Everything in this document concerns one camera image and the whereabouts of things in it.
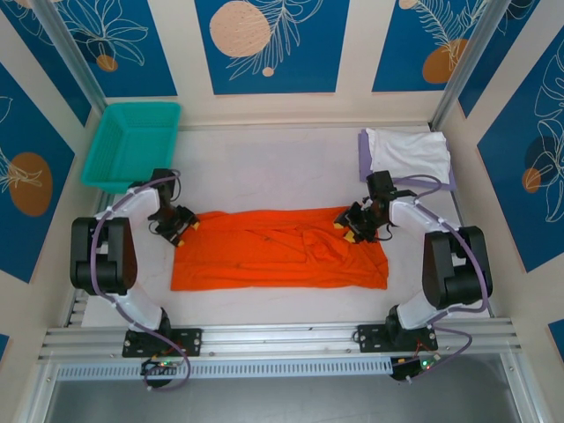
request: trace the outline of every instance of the white wall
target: white wall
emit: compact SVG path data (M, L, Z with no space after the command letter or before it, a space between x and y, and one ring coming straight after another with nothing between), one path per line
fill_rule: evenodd
M8 422L37 359L45 329L59 325L66 313L64 304L71 295L71 222L78 215L91 213L96 199L95 190L85 188L79 176L97 119L91 117L87 129L80 124L1 12L0 40L0 63L76 153L31 283L0 271L0 333L9 335L11 341L0 365L0 421Z
M469 118L456 108L444 129L464 223L486 235L496 311L513 319L555 421L564 421L564 365L547 324L564 318L564 255L525 273L476 145L560 31L563 16L564 2L541 0Z
M335 93L215 96L194 1L149 0L183 106L181 124L428 121L441 91L372 93L395 2L351 0Z

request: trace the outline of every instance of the orange towel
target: orange towel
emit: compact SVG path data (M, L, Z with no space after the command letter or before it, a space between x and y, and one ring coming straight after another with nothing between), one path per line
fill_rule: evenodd
M173 291L293 286L386 289L380 243L351 244L333 220L345 208L220 211L198 216L174 257Z

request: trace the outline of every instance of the green basket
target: green basket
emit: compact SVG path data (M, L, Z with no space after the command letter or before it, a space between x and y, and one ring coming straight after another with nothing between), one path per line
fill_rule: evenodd
M170 102L117 103L104 111L82 172L82 183L122 194L169 168L181 107Z

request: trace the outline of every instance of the white table surface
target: white table surface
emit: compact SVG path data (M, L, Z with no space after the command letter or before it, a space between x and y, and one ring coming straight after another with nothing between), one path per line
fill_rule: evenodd
M428 131L428 127L401 130ZM359 180L359 131L326 128L180 132L173 163L182 172L182 194L177 203L195 213L349 205L367 196L366 184ZM425 197L422 203L458 223L448 191ZM392 306L409 300L421 289L423 245L401 228L392 228L392 233L393 239L382 244L390 264L387 290L351 286L172 292L174 247L150 234L145 226L134 233L137 282L168 312L175 325L382 320ZM103 299L91 297L82 325L125 326L125 322Z

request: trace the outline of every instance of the folded white cloth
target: folded white cloth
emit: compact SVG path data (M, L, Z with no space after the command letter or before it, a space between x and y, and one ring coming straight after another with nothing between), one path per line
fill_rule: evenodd
M450 153L442 132L410 133L367 128L370 170L389 170L392 178L430 174L449 183Z

